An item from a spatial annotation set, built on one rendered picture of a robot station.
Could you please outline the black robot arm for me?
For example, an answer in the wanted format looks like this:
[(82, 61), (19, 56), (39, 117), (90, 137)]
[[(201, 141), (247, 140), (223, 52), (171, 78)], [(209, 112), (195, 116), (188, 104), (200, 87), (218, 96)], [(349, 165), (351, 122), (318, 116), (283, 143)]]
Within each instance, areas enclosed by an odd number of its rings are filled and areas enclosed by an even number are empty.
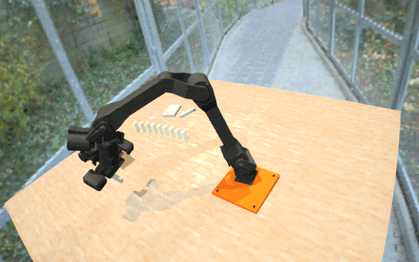
[(112, 156), (118, 151), (118, 144), (124, 143), (124, 132), (117, 131), (125, 120), (154, 101), (164, 93), (172, 93), (185, 99), (192, 99), (203, 110), (217, 132), (223, 145), (223, 157), (234, 169), (235, 182), (253, 185), (259, 171), (249, 150), (232, 135), (220, 112), (214, 90), (204, 73), (160, 72), (149, 82), (139, 87), (117, 102), (102, 106), (90, 128), (70, 126), (66, 147), (69, 151), (79, 151), (80, 160), (91, 160), (96, 166), (98, 152), (102, 156)]

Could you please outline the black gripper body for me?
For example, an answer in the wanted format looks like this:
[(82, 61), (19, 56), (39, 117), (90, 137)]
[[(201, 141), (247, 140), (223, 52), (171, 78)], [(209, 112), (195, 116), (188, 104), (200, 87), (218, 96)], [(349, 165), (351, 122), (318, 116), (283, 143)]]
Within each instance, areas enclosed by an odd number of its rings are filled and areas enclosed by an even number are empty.
[(123, 144), (118, 144), (118, 151), (112, 156), (102, 156), (97, 149), (95, 154), (99, 156), (97, 158), (97, 162), (100, 163), (100, 166), (97, 167), (95, 171), (93, 169), (88, 170), (85, 176), (83, 176), (84, 183), (97, 191), (101, 191), (107, 183), (106, 177), (110, 176), (115, 166), (117, 166), (117, 164), (121, 161), (121, 156), (124, 154), (121, 151), (123, 150), (127, 155), (129, 155), (133, 149), (133, 143), (126, 139), (124, 139)]

